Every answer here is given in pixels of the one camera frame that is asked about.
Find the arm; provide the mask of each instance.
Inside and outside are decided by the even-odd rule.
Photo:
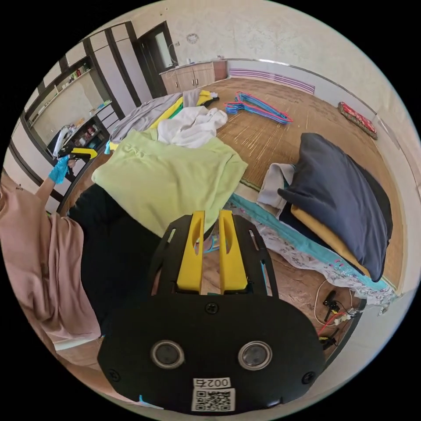
[[[75,163],[75,160],[69,160],[67,162],[67,165],[69,166],[69,168],[73,168],[75,166]],[[47,200],[50,197],[55,185],[56,182],[53,181],[50,177],[48,177],[43,181],[43,183],[35,193],[35,196],[41,199],[44,206],[47,204]]]
[[[43,330],[43,328],[41,327],[41,325],[35,318],[33,311],[23,308],[23,312],[25,313],[28,319],[28,322],[34,329],[35,333],[41,339],[41,341],[47,347],[47,349],[78,380],[80,380],[83,384],[93,389],[94,391],[101,392],[105,395],[111,396],[113,398],[116,398],[125,402],[137,404],[137,402],[133,402],[130,399],[127,399],[126,397],[117,393],[112,388],[111,384],[109,383],[109,381],[107,380],[107,378],[105,377],[102,371],[98,371],[90,367],[78,366],[78,365],[70,363],[69,361],[65,360],[63,357],[60,357],[60,355],[57,354],[56,349],[54,348],[53,342],[51,341],[51,339],[48,337],[48,335],[45,333],[45,331]]]

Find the wall clock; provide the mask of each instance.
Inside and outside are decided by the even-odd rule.
[[[197,34],[189,34],[186,36],[186,39],[189,44],[196,44],[199,40],[199,36]]]

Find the light green cloth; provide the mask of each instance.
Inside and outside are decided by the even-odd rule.
[[[163,237],[171,222],[205,211],[205,231],[218,219],[247,164],[212,138],[198,149],[157,141],[157,130],[132,130],[92,181],[129,215]]]

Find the camera lens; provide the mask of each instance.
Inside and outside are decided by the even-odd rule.
[[[238,353],[238,361],[246,370],[261,370],[272,359],[272,350],[264,342],[253,341],[245,344]]]
[[[159,341],[152,347],[151,358],[158,367],[173,369],[184,362],[184,353],[175,342]]]

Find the red wire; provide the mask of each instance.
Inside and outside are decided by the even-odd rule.
[[[321,334],[323,331],[324,331],[324,329],[328,326],[328,324],[330,324],[330,322],[333,320],[333,319],[335,319],[335,318],[337,318],[338,316],[342,316],[343,314],[345,314],[343,311],[341,312],[341,313],[336,313],[336,314],[334,314],[326,323],[325,323],[325,325],[317,332],[317,334],[319,335],[319,334]]]

